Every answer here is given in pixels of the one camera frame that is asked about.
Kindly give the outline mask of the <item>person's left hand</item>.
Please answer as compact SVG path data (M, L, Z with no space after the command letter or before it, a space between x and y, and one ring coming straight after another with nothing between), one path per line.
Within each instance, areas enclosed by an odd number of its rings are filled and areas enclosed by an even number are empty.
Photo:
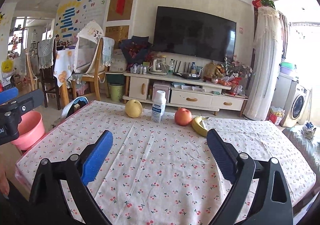
M0 191L6 196L8 196L10 191L9 182L7 180L3 165L0 166Z

